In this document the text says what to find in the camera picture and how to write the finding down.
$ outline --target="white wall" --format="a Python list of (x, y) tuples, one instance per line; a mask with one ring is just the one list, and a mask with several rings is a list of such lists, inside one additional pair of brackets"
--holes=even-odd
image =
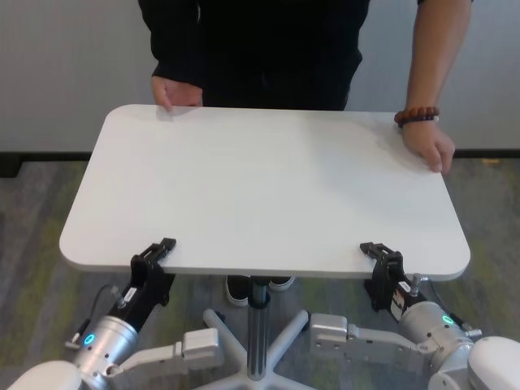
[[(372, 0), (350, 110), (402, 108), (416, 7)], [(458, 147), (520, 149), (519, 17), (518, 0), (475, 0), (440, 102)], [(151, 102), (153, 67), (137, 0), (0, 1), (0, 151), (92, 150), (108, 111)]]
[[(415, 0), (372, 0), (349, 110), (402, 109), (416, 8)], [(520, 149), (519, 21), (518, 0), (474, 0), (466, 42), (440, 99), (442, 128), (459, 148)]]
[(137, 0), (0, 1), (0, 151), (90, 151), (106, 114), (152, 102)]

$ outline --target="baseboard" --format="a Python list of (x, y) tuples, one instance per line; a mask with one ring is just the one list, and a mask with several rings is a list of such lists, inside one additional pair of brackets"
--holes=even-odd
[(453, 158), (520, 158), (520, 149), (457, 149)]
[(0, 152), (0, 178), (16, 177), (25, 161), (89, 161), (90, 152)]
[[(0, 152), (0, 178), (16, 177), (25, 161), (89, 161), (90, 152)], [(520, 149), (457, 149), (454, 158), (520, 158)]]

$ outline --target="sneaker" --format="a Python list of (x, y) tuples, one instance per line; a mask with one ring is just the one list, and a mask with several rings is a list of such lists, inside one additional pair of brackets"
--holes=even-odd
[(296, 278), (294, 276), (286, 277), (286, 278), (271, 278), (271, 282), (269, 283), (269, 288), (277, 293), (287, 290), (294, 283)]
[(226, 276), (226, 296), (234, 306), (244, 307), (248, 305), (249, 277), (228, 275)]

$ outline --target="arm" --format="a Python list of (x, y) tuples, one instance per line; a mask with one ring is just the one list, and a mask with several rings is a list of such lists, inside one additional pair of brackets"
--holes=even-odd
[(199, 106), (202, 56), (197, 0), (138, 0), (158, 60), (152, 77), (155, 101), (167, 108)]
[[(424, 0), (419, 3), (407, 108), (436, 105), (470, 20), (470, 0)], [(433, 171), (449, 169), (454, 145), (435, 123), (408, 123), (403, 135), (406, 144), (422, 154)]]

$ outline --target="beaded bracelet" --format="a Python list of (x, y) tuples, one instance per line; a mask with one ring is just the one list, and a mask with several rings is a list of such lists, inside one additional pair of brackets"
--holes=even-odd
[(394, 117), (399, 128), (403, 128), (405, 124), (410, 122), (422, 122), (424, 120), (436, 120), (439, 117), (440, 110), (438, 107), (419, 107), (409, 108), (407, 110), (399, 111)]

